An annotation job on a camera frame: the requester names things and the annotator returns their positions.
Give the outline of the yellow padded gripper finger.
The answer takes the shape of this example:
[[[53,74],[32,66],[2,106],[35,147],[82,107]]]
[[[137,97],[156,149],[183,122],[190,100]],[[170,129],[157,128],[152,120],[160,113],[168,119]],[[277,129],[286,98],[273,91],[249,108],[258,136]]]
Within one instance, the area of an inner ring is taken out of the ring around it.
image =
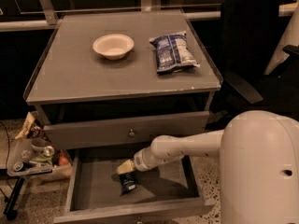
[[[122,163],[116,170],[118,175],[123,175],[127,173],[131,173],[135,170],[135,165],[132,160],[127,160]]]

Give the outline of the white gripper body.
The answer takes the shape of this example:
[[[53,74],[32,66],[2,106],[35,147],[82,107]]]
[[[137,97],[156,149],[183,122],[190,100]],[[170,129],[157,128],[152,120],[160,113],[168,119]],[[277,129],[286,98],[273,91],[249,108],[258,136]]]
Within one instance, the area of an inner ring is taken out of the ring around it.
[[[148,148],[143,148],[134,155],[134,166],[137,171],[145,172],[153,168],[151,152]]]

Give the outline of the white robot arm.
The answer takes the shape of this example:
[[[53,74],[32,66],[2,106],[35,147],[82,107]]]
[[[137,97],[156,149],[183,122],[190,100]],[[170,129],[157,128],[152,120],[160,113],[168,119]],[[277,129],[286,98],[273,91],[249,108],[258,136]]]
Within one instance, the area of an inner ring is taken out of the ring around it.
[[[244,111],[215,132],[160,135],[118,174],[147,172],[187,155],[219,156],[221,224],[299,224],[298,70],[275,76],[291,58],[285,49],[298,43],[294,13],[264,71],[272,80],[267,107]]]

